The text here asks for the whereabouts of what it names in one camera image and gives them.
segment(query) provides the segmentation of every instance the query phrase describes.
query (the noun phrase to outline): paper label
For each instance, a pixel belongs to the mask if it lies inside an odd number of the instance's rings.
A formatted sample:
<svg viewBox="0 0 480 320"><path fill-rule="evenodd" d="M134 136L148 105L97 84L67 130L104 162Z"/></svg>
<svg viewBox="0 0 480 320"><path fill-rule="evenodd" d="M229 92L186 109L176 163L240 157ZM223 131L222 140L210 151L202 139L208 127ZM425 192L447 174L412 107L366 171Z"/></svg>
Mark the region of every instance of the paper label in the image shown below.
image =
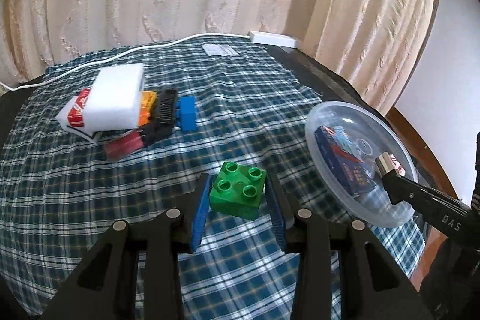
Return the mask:
<svg viewBox="0 0 480 320"><path fill-rule="evenodd" d="M239 56L230 45L205 44L202 48L209 56Z"/></svg>

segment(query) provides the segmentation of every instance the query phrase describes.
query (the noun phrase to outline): white box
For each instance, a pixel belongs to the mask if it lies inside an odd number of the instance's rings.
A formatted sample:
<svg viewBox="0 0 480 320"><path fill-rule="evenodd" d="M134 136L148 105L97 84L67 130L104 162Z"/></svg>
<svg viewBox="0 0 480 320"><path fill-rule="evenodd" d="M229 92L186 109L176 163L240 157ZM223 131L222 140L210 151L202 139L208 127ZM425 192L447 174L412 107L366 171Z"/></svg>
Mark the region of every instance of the white box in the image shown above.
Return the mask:
<svg viewBox="0 0 480 320"><path fill-rule="evenodd" d="M137 128L144 82L143 63L102 68L83 109L85 128L89 131Z"/></svg>
<svg viewBox="0 0 480 320"><path fill-rule="evenodd" d="M71 98L68 103L63 107L62 110L57 114L55 117L60 124L60 126L65 129L67 132L73 133L74 135L83 137L85 140L91 141L92 143L96 144L98 139L100 138L102 132L90 132L85 129L85 127L72 127L68 122L68 114L73 107L75 101L77 100L77 96Z"/></svg>

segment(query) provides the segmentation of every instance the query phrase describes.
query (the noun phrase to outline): wooden baseboard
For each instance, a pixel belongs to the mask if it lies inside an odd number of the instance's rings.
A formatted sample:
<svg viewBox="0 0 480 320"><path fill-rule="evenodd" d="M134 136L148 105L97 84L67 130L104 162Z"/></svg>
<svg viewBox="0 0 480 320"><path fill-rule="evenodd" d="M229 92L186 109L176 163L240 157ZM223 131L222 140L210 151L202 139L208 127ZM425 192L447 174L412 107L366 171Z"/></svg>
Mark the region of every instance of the wooden baseboard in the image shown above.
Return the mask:
<svg viewBox="0 0 480 320"><path fill-rule="evenodd" d="M457 193L434 153L406 118L395 107L390 109L386 118L406 149L433 177L437 190L458 199Z"/></svg>

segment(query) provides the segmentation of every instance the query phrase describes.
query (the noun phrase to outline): clear plastic bowl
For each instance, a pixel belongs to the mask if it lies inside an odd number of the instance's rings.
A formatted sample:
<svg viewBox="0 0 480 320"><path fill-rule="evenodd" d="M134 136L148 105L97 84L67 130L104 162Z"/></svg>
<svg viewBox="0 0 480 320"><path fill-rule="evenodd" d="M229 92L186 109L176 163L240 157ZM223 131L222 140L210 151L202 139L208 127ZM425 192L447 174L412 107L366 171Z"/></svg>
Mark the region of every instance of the clear plastic bowl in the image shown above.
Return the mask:
<svg viewBox="0 0 480 320"><path fill-rule="evenodd" d="M324 159L315 137L321 126L344 128L356 148L357 156L370 166L373 184L367 193L351 195L339 182ZM414 210L406 202L392 205L383 189L382 180L374 170L374 160L383 152L393 154L405 169L405 177L418 181L412 159L395 133L380 119L361 107L345 102L324 102L308 115L305 136L311 157L327 187L353 215L374 226L394 228L412 218Z"/></svg>

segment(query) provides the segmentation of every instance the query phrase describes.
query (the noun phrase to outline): silver screw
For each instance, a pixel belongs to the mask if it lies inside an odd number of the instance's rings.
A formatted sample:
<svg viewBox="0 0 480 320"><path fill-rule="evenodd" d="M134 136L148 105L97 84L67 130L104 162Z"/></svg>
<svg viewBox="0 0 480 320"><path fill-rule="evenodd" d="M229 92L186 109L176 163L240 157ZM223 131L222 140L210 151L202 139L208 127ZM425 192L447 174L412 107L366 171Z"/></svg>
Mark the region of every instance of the silver screw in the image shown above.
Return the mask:
<svg viewBox="0 0 480 320"><path fill-rule="evenodd" d="M113 223L113 229L116 231L123 231L127 227L127 223L123 220L118 220Z"/></svg>
<svg viewBox="0 0 480 320"><path fill-rule="evenodd" d="M166 213L167 213L166 216L171 218L171 219L175 219L178 216L180 216L180 210L178 210L178 209L169 209L169 210L167 210Z"/></svg>
<svg viewBox="0 0 480 320"><path fill-rule="evenodd" d="M311 211L309 211L308 209L300 209L298 210L297 214L303 219L308 219L309 217L311 217Z"/></svg>
<svg viewBox="0 0 480 320"><path fill-rule="evenodd" d="M355 220L352 222L352 227L357 231L363 231L365 229L365 223L360 220Z"/></svg>

